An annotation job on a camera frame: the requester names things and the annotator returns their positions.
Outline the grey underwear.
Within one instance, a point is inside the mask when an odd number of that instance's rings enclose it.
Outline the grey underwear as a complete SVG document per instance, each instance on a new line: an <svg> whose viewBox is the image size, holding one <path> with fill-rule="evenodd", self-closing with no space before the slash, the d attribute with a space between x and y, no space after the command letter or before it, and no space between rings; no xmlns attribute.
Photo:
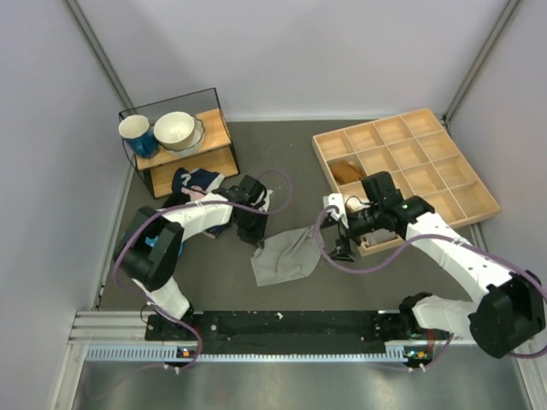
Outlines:
<svg viewBox="0 0 547 410"><path fill-rule="evenodd" d="M264 241L250 259L259 287L307 278L321 257L313 226L283 231Z"/></svg>

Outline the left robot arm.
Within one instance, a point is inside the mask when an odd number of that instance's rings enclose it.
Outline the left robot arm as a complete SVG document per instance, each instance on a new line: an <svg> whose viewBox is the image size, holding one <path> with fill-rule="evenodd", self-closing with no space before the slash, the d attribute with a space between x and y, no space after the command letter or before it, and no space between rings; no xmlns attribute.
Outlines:
<svg viewBox="0 0 547 410"><path fill-rule="evenodd" d="M192 305L174 279L184 241L213 227L234 223L240 240L263 245L271 191L248 175L238 185L217 188L192 200L173 194L160 210L141 207L122 239L113 262L163 311L164 328L173 337L188 337Z"/></svg>

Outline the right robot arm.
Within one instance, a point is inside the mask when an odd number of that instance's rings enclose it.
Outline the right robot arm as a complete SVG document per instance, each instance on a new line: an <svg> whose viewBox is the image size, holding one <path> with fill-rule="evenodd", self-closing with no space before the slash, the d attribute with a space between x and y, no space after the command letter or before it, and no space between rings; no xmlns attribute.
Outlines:
<svg viewBox="0 0 547 410"><path fill-rule="evenodd" d="M514 354L546 328L546 290L540 280L505 259L474 247L455 232L420 196L406 198L388 172L362 180L367 200L354 210L348 198L332 193L323 199L315 228L336 226L336 248L325 259L340 268L352 258L351 244L366 234L385 230L403 244L394 255L414 246L435 261L468 294L466 302L427 293L406 299L399 328L411 338L427 330L472 339L489 356Z"/></svg>

